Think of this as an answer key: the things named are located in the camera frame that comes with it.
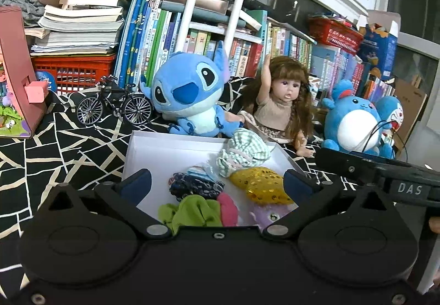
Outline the purple plush toy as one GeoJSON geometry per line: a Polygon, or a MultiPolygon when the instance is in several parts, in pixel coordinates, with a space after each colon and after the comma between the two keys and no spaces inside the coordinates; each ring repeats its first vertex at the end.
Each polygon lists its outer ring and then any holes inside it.
{"type": "Polygon", "coordinates": [[[250,215],[254,220],[254,224],[263,231],[274,222],[280,220],[288,213],[298,208],[296,203],[293,204],[254,204],[250,210],[250,215]]]}

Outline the pink green scrunchie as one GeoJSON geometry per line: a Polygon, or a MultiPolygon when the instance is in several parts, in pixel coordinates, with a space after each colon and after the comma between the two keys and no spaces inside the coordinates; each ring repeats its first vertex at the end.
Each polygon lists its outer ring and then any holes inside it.
{"type": "Polygon", "coordinates": [[[199,195],[185,197],[179,204],[163,204],[158,210],[159,221],[176,234],[181,227],[235,227],[239,210],[234,200],[221,192],[216,199],[199,195]]]}

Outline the dark blue patterned scrunchie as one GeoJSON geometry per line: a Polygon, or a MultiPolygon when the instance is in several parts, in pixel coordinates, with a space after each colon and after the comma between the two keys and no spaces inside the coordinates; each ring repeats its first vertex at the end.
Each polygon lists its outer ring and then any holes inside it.
{"type": "Polygon", "coordinates": [[[187,196],[201,196],[216,200],[224,190],[224,183],[212,177],[201,167],[191,167],[186,172],[174,173],[169,179],[169,191],[181,202],[187,196]]]}

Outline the green white striped cloth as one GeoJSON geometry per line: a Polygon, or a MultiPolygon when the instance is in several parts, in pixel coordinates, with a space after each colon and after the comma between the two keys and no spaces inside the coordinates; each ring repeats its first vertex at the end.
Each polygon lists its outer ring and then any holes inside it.
{"type": "Polygon", "coordinates": [[[219,175],[228,178],[235,171],[259,167],[271,156],[271,150],[260,136],[238,128],[216,158],[219,175]]]}

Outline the white shallow cardboard box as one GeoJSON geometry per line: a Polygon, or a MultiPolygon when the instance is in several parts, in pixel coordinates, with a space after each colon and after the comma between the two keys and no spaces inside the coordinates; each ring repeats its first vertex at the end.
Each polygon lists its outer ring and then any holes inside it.
{"type": "MultiPolygon", "coordinates": [[[[218,154],[227,145],[226,138],[207,138],[187,135],[172,135],[156,132],[132,132],[125,156],[122,180],[141,169],[152,174],[150,191],[137,207],[149,216],[159,220],[159,207],[163,204],[178,204],[169,192],[169,179],[177,172],[185,172],[189,167],[208,164],[216,165],[218,154]]],[[[283,176],[294,169],[305,176],[305,172],[279,144],[268,142],[271,157],[263,166],[283,176]]],[[[224,191],[233,199],[239,211],[238,226],[254,224],[250,214],[253,202],[243,190],[234,186],[229,179],[224,182],[224,191]]]]}

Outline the Doraemon plush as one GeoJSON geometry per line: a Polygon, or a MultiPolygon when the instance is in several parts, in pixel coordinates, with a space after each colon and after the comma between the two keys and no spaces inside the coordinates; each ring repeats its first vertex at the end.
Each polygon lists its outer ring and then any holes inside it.
{"type": "Polygon", "coordinates": [[[385,96],[375,103],[380,120],[383,122],[382,141],[394,146],[394,134],[403,124],[403,107],[394,96],[385,96]]]}

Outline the blue round white-belly plush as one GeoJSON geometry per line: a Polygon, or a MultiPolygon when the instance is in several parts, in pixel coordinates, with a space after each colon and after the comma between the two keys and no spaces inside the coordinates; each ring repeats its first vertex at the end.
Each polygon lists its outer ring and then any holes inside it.
{"type": "Polygon", "coordinates": [[[353,83],[343,79],[333,88],[330,98],[322,100],[328,110],[321,146],[343,153],[378,156],[383,122],[375,105],[354,94],[353,83]]]}

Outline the miniature black bicycle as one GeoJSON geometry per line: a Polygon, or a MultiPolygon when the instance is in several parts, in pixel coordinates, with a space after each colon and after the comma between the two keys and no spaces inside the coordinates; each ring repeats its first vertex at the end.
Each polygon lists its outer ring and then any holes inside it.
{"type": "Polygon", "coordinates": [[[76,107],[76,117],[84,126],[99,122],[106,111],[132,126],[141,126],[151,120],[152,102],[144,94],[135,92],[135,84],[128,83],[121,88],[114,76],[104,76],[97,87],[95,95],[84,97],[76,107]]]}

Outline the brown-haired baby doll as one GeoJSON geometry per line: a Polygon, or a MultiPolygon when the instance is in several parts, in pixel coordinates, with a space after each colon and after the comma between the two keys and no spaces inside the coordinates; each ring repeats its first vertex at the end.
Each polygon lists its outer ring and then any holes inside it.
{"type": "Polygon", "coordinates": [[[226,112],[226,120],[242,122],[261,138],[290,143],[298,156],[309,158],[312,135],[311,92],[307,69],[289,56],[267,55],[258,77],[242,89],[242,110],[226,112]]]}

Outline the row of colourful books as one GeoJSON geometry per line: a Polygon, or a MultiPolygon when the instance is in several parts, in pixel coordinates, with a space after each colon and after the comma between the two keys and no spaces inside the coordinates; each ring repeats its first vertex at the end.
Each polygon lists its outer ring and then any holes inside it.
{"type": "MultiPolygon", "coordinates": [[[[389,29],[395,21],[400,31],[399,16],[388,13],[371,11],[369,17],[357,25],[332,13],[311,17],[318,16],[334,18],[358,32],[360,27],[374,23],[389,29]]],[[[343,79],[353,83],[355,95],[371,102],[395,93],[392,75],[388,80],[381,80],[380,72],[368,62],[362,61],[357,54],[320,44],[309,35],[309,31],[303,34],[287,23],[276,22],[268,17],[265,10],[240,12],[229,58],[231,76],[254,78],[260,72],[266,54],[289,56],[307,68],[315,104],[329,97],[333,87],[343,79]]]]}

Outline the orange plastic crate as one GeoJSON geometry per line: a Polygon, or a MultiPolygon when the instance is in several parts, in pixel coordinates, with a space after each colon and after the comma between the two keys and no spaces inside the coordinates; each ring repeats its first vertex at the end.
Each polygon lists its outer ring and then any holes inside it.
{"type": "Polygon", "coordinates": [[[102,77],[112,74],[116,55],[34,56],[34,69],[49,73],[59,94],[94,87],[102,77]]]}

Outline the blue cardboard box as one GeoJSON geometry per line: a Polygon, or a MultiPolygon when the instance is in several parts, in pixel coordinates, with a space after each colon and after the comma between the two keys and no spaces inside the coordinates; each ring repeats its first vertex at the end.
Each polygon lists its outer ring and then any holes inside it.
{"type": "Polygon", "coordinates": [[[363,40],[357,56],[380,72],[381,80],[391,78],[397,49],[398,24],[393,21],[389,29],[377,23],[359,28],[363,40]]]}

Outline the row of blue upright books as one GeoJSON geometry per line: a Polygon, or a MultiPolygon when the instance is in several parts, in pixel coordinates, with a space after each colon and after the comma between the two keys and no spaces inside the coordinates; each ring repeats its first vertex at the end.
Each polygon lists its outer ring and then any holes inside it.
{"type": "Polygon", "coordinates": [[[115,83],[148,84],[175,50],[186,0],[132,0],[115,63],[115,83]]]}

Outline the red plastic basket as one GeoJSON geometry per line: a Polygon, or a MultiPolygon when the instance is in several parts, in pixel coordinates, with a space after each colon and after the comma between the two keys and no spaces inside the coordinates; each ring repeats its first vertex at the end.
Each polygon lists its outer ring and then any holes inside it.
{"type": "Polygon", "coordinates": [[[345,23],[324,16],[309,17],[309,35],[320,44],[343,49],[349,54],[357,54],[363,35],[345,23]]]}

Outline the stack of horizontal books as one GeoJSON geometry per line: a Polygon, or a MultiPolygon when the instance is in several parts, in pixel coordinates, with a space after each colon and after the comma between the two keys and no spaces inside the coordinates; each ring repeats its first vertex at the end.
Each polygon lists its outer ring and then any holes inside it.
{"type": "Polygon", "coordinates": [[[60,0],[45,5],[38,26],[44,30],[31,56],[113,54],[125,23],[126,0],[60,0]]]}

